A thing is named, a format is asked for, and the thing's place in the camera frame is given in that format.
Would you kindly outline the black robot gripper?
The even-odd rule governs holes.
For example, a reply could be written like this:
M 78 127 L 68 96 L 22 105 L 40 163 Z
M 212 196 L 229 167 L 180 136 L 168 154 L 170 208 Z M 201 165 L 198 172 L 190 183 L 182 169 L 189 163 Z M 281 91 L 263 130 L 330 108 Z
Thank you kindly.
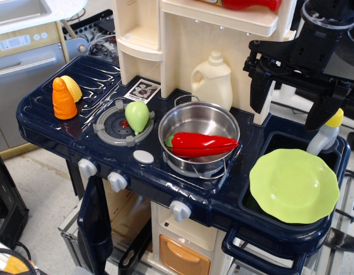
M 306 131 L 322 127 L 344 104 L 354 103 L 354 80 L 326 74 L 306 58 L 301 47 L 295 58 L 295 40 L 286 42 L 253 40 L 244 71 L 251 77 L 250 106 L 261 113 L 273 81 L 318 95 L 305 122 Z

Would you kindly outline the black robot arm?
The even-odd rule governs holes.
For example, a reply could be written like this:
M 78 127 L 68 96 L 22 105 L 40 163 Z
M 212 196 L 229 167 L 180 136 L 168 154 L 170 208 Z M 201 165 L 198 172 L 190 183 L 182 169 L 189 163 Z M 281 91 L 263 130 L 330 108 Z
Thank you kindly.
M 291 41 L 253 40 L 243 69 L 251 77 L 250 106 L 263 109 L 273 81 L 316 93 L 305 123 L 308 131 L 323 126 L 337 110 L 354 103 L 354 77 L 330 60 L 343 34 L 354 27 L 354 1 L 306 1 L 304 24 Z

